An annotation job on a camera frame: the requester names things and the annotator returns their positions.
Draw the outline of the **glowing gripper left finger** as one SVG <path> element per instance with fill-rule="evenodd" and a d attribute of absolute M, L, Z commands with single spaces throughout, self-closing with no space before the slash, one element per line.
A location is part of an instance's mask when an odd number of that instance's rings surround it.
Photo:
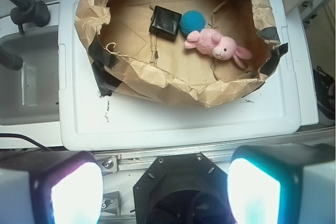
<path fill-rule="evenodd" d="M 102 198 L 89 152 L 1 152 L 1 223 L 97 223 Z"/>

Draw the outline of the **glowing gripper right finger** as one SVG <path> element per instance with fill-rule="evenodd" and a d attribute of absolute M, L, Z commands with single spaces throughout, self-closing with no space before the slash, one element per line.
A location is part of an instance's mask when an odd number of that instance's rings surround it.
<path fill-rule="evenodd" d="M 227 192 L 237 223 L 335 223 L 335 147 L 240 146 Z"/>

